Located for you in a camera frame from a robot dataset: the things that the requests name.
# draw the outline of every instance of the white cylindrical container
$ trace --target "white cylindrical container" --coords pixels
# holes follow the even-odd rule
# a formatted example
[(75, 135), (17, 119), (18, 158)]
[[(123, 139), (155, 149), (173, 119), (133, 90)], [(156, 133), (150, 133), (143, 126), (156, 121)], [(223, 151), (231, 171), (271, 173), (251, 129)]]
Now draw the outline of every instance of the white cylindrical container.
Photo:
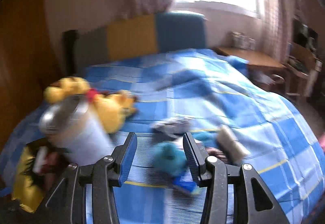
[(51, 105), (39, 127), (51, 144), (62, 148), (67, 159), (79, 166), (93, 164), (114, 149), (85, 95), (69, 96)]

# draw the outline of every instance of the checkered blanket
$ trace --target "checkered blanket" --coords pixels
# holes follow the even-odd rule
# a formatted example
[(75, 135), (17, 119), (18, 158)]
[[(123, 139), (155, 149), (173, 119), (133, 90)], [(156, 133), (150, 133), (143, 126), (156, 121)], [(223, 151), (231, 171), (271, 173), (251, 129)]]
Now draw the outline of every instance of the checkered blanket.
[[(205, 190), (187, 197), (167, 188), (167, 177), (152, 168), (156, 135), (150, 124), (176, 114), (195, 117), (193, 132), (217, 132), (220, 124), (228, 125), (251, 153), (244, 162), (258, 171), (290, 223), (300, 223), (324, 192), (325, 156), (302, 115), (213, 51), (189, 49), (95, 65), (87, 69), (86, 79), (99, 90), (125, 89), (139, 96), (139, 111), (111, 135), (115, 145), (129, 131), (138, 135), (128, 181), (114, 190), (121, 223), (199, 223)], [(22, 147), (42, 136), (36, 124), (43, 110), (18, 125), (0, 156), (0, 173), (8, 184)]]

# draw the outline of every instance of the brown wooden panel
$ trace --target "brown wooden panel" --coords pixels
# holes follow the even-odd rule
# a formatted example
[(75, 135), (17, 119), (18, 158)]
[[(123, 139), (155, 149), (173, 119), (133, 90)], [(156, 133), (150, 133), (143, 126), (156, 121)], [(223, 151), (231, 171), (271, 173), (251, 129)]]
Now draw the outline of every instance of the brown wooden panel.
[(17, 123), (39, 106), (44, 88), (61, 76), (43, 3), (0, 3), (0, 150)]

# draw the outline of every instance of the wooden table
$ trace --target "wooden table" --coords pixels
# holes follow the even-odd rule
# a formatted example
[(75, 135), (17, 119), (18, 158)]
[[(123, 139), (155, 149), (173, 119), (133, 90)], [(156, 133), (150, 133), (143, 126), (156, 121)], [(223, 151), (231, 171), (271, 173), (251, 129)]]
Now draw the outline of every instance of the wooden table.
[(286, 67), (277, 62), (276, 60), (272, 59), (270, 56), (259, 52), (259, 51), (250, 51), (250, 50), (243, 50), (239, 48), (223, 48), (223, 47), (216, 47), (214, 50), (221, 55), (224, 56), (237, 56), (248, 60), (248, 69), (249, 70), (260, 70), (260, 71), (283, 71)]

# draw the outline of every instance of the teal plush toy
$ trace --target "teal plush toy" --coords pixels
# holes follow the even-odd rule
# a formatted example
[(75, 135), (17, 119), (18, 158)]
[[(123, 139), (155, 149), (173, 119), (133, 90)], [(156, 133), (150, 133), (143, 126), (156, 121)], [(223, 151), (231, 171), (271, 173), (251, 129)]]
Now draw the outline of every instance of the teal plush toy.
[(180, 176), (186, 170), (186, 156), (171, 141), (158, 143), (154, 148), (153, 166), (170, 176)]

